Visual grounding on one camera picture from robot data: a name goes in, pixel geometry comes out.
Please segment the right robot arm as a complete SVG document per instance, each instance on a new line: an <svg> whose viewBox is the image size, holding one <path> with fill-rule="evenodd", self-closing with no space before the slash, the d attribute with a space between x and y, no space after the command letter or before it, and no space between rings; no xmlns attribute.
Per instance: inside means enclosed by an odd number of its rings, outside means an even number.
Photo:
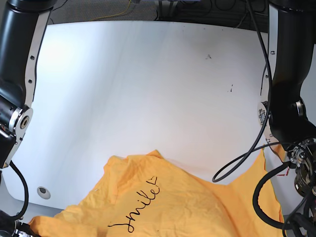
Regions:
<svg viewBox="0 0 316 237"><path fill-rule="evenodd" d="M2 237L35 237L21 222L28 204L25 178L12 158L33 116L38 56L54 0L7 0L0 23L0 167L11 167L24 187L24 204L10 216L0 213Z"/></svg>

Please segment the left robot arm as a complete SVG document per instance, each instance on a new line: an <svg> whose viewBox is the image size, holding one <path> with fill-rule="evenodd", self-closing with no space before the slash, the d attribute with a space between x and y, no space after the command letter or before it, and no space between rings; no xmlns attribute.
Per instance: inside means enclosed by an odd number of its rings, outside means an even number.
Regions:
<svg viewBox="0 0 316 237"><path fill-rule="evenodd" d="M316 127L308 120L301 88L309 74L316 41L316 3L313 0L268 1L268 41L261 43L265 58L258 119L259 137L267 146L281 145L288 161L268 172L257 184L252 204L257 216L283 233L300 237L316 234ZM259 205L259 194L272 177L286 168L296 172L294 187L303 198L285 219L269 217Z"/></svg>

